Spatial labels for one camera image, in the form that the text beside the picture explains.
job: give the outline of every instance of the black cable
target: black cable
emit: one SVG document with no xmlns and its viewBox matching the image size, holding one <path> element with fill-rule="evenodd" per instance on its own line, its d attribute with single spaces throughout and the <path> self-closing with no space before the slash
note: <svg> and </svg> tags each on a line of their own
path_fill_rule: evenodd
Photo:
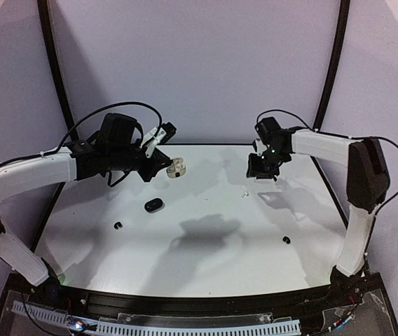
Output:
<svg viewBox="0 0 398 336">
<path fill-rule="evenodd" d="M 64 116 L 65 125 L 67 126 L 67 129 L 70 129 L 74 125 L 74 119 L 68 102 L 67 91 L 65 90 L 64 81 L 62 79 L 59 60 L 57 58 L 48 2 L 49 0 L 37 0 L 37 7 L 39 9 L 43 41 L 45 42 L 46 57 L 48 58 L 48 63 L 50 65 L 51 75 L 53 77 L 53 83 L 57 93 L 57 99 L 59 100 L 60 109 L 62 110 L 62 115 Z M 79 140 L 79 135 L 76 129 L 73 129 L 70 132 L 70 136 L 71 140 Z"/>
<path fill-rule="evenodd" d="M 130 174 L 132 170 L 129 170 L 127 172 L 124 173 L 124 175 L 122 175 L 122 177 L 120 177 L 118 180 L 116 180 L 115 182 L 112 183 L 112 171 L 109 171 L 109 177 L 107 179 L 107 185 L 110 188 L 115 187 L 117 184 L 119 184 L 120 182 L 123 182 L 123 180 L 128 177 L 128 175 Z"/>
<path fill-rule="evenodd" d="M 293 117 L 295 117 L 296 119 L 299 119 L 300 122 L 301 122 L 302 124 L 304 124 L 306 128 L 308 128 L 309 130 L 311 130 L 311 127 L 308 126 L 308 124 L 307 124 L 302 118 L 300 118 L 298 115 L 296 115 L 296 114 L 294 114 L 294 113 L 292 113 L 292 112 L 288 112 L 288 111 L 285 111 L 285 110 L 281 110 L 281 109 L 279 109 L 279 108 L 274 108 L 274 109 L 272 109 L 272 110 L 267 110 L 267 111 L 261 112 L 261 113 L 258 114 L 258 116 L 256 117 L 256 123 L 258 124 L 258 122 L 259 122 L 259 120 L 260 120 L 260 117 L 261 117 L 262 115 L 267 114 L 267 113 L 270 113 L 270 112 L 281 112 L 281 113 L 285 113 L 285 114 L 287 114 L 287 115 L 289 115 L 289 116 L 293 116 Z"/>
<path fill-rule="evenodd" d="M 318 335 L 325 335 L 325 334 L 331 333 L 331 332 L 333 332 L 333 331 L 335 331 L 335 330 L 338 330 L 340 327 L 342 327 L 345 323 L 348 322 L 348 319 L 350 318 L 350 316 L 352 316 L 353 313 L 355 313 L 355 310 L 358 308 L 359 304 L 355 304 L 355 303 L 353 302 L 353 300 L 352 300 L 352 303 L 353 303 L 352 309 L 351 309 L 347 314 L 345 314 L 344 317 L 341 317 L 339 320 L 337 320 L 337 322 L 335 322 L 335 323 L 330 327 L 330 329 L 327 328 L 327 329 L 324 329 L 324 330 L 315 332 L 315 333 L 313 333 L 313 334 L 302 334 L 302 336 L 318 336 Z"/>
<path fill-rule="evenodd" d="M 57 152 L 60 151 L 60 149 L 63 147 L 65 141 L 68 139 L 68 137 L 70 136 L 71 132 L 75 129 L 77 129 L 77 127 L 79 127 L 80 124 L 82 124 L 84 121 L 86 121 L 87 119 L 97 115 L 100 112 L 103 112 L 105 110 L 109 110 L 115 107 L 119 107 L 119 106 L 128 106 L 128 105 L 133 105 L 133 106 L 142 106 L 145 107 L 151 111 L 153 111 L 157 116 L 158 116 L 158 126 L 157 126 L 157 130 L 156 133 L 153 135 L 153 137 L 151 139 L 149 139 L 144 145 L 143 147 L 145 147 L 145 145 L 147 145 L 147 143 L 149 143 L 152 139 L 154 139 L 157 134 L 159 133 L 160 129 L 162 128 L 162 115 L 160 114 L 160 112 L 158 112 L 154 107 L 152 107 L 151 105 L 145 104 L 145 103 L 141 103 L 140 101 L 122 101 L 120 103 L 115 103 L 115 104 L 110 104 L 107 106 L 103 106 L 102 108 L 99 108 L 91 113 L 89 113 L 88 115 L 86 115 L 85 117 L 83 117 L 82 119 L 80 119 L 76 124 L 74 124 L 74 126 L 72 128 L 70 128 L 68 130 L 68 132 L 63 136 L 62 140 L 59 142 L 59 145 L 57 146 L 57 148 L 55 150 L 50 150 L 48 152 L 44 152 L 42 154 L 32 154 L 32 155 L 27 155 L 27 156 L 20 156 L 20 157 L 15 157 L 13 159 L 9 159 L 7 161 L 3 161 L 0 163 L 0 168 L 4 167 L 6 165 L 9 165 L 10 163 L 13 162 L 17 162 L 17 161 L 22 161 L 22 160 L 30 160 L 30 159 L 37 159 L 40 158 L 41 156 L 49 156 L 49 155 L 53 155 L 56 154 Z"/>
<path fill-rule="evenodd" d="M 393 142 L 391 139 L 388 139 L 388 138 L 385 138 L 385 137 L 381 137 L 381 136 L 361 136 L 361 137 L 356 137 L 356 138 L 351 138 L 351 139 L 354 139 L 354 140 L 364 140 L 364 139 L 372 139 L 372 140 L 382 140 L 382 141 L 386 141 L 386 142 L 388 142 L 389 144 L 391 144 L 391 145 L 393 145 L 396 149 L 398 149 L 398 145 L 395 143 L 395 142 Z M 381 205 L 380 205 L 380 207 L 376 210 L 376 212 L 375 212 L 375 217 L 378 215 L 378 212 L 380 212 L 380 210 L 387 204 L 387 203 L 389 203 L 390 201 L 392 201 L 394 198 L 396 198 L 398 196 L 398 191 L 395 193 L 395 194 L 393 194 L 391 197 L 389 197 L 387 200 L 385 200 Z"/>
<path fill-rule="evenodd" d="M 342 47 L 344 44 L 345 29 L 347 28 L 348 11 L 350 9 L 350 0 L 341 0 L 339 5 L 338 24 L 334 35 L 333 49 L 331 50 L 330 63 L 328 66 L 327 77 L 325 78 L 322 96 L 320 97 L 319 107 L 317 108 L 316 118 L 313 123 L 314 130 L 320 130 L 324 122 L 330 101 L 331 91 L 333 90 L 334 80 L 338 72 L 339 59 L 341 58 Z"/>
<path fill-rule="evenodd" d="M 31 317 L 31 315 L 28 312 L 28 308 L 26 308 L 26 303 L 25 303 L 25 297 L 23 295 L 23 293 L 20 293 L 21 297 L 22 297 L 22 304 L 23 304 L 23 308 L 25 308 L 25 313 L 28 316 L 29 320 L 32 322 L 32 324 L 34 324 L 38 329 L 40 329 L 41 331 L 43 331 L 44 333 L 48 334 L 48 335 L 52 335 L 52 336 L 67 336 L 67 335 L 58 335 L 58 334 L 54 334 L 51 331 L 47 331 L 45 329 L 43 329 L 41 326 L 39 326 L 36 321 L 34 321 L 34 319 Z"/>
</svg>

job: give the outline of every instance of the black oval object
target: black oval object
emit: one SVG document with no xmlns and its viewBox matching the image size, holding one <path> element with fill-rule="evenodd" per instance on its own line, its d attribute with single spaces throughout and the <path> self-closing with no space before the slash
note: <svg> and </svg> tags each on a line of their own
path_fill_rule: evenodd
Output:
<svg viewBox="0 0 398 336">
<path fill-rule="evenodd" d="M 160 198 L 154 198 L 144 205 L 144 209 L 149 213 L 159 210 L 163 207 L 163 201 Z"/>
</svg>

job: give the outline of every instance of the white tabletop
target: white tabletop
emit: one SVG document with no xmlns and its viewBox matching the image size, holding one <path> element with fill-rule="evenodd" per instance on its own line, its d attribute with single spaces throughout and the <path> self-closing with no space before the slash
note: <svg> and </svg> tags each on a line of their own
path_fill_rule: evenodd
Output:
<svg viewBox="0 0 398 336">
<path fill-rule="evenodd" d="M 345 228 L 308 156 L 293 155 L 274 182 L 246 178 L 251 146 L 160 148 L 184 158 L 185 176 L 160 171 L 144 183 L 134 172 L 115 188 L 101 176 L 64 187 L 36 250 L 62 284 L 164 297 L 329 284 Z M 165 207 L 145 212 L 156 197 Z"/>
</svg>

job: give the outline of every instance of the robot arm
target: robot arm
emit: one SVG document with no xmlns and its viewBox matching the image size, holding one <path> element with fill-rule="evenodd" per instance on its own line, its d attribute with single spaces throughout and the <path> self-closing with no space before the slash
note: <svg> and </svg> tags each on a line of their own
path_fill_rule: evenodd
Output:
<svg viewBox="0 0 398 336">
<path fill-rule="evenodd" d="M 364 265 L 364 253 L 370 240 L 376 209 L 384 202 L 390 185 L 378 140 L 349 139 L 299 127 L 282 129 L 272 117 L 261 120 L 255 129 L 260 139 L 254 142 L 256 154 L 249 155 L 247 177 L 276 179 L 280 173 L 279 167 L 290 161 L 293 153 L 347 167 L 349 223 L 332 278 L 358 274 Z"/>
<path fill-rule="evenodd" d="M 80 181 L 97 174 L 105 177 L 112 171 L 125 174 L 137 171 L 143 181 L 149 182 L 157 172 L 172 164 L 172 160 L 156 146 L 166 143 L 176 129 L 170 123 L 163 124 L 156 136 L 154 128 L 136 143 L 131 143 L 135 130 L 141 132 L 142 128 L 134 118 L 108 113 L 100 131 L 87 141 L 66 143 L 54 154 L 42 153 L 41 157 L 0 167 L 0 202 L 28 190 Z M 34 286 L 41 285 L 52 272 L 50 265 L 34 255 L 1 218 L 0 258 Z"/>
</svg>

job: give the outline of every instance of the white wall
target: white wall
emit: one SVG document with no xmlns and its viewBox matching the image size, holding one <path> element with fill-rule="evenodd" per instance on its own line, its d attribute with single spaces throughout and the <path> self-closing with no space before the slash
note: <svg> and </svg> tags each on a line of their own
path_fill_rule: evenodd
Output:
<svg viewBox="0 0 398 336">
<path fill-rule="evenodd" d="M 398 0 L 352 1 L 348 30 L 324 130 L 351 135 L 383 135 L 398 143 Z M 398 186 L 398 152 L 383 146 Z M 345 199 L 345 173 L 325 170 Z M 398 198 L 380 213 L 369 248 L 398 319 Z"/>
<path fill-rule="evenodd" d="M 266 109 L 289 109 L 311 123 L 338 7 L 323 0 L 58 0 L 51 9 L 77 120 L 105 104 L 140 100 L 178 128 L 173 142 L 247 142 Z M 156 124 L 148 111 L 126 111 L 137 111 L 146 130 Z"/>
<path fill-rule="evenodd" d="M 50 77 L 34 0 L 0 0 L 0 161 L 57 145 L 66 127 Z M 0 206 L 30 243 L 53 188 Z M 10 269 L 0 260 L 0 295 Z"/>
</svg>

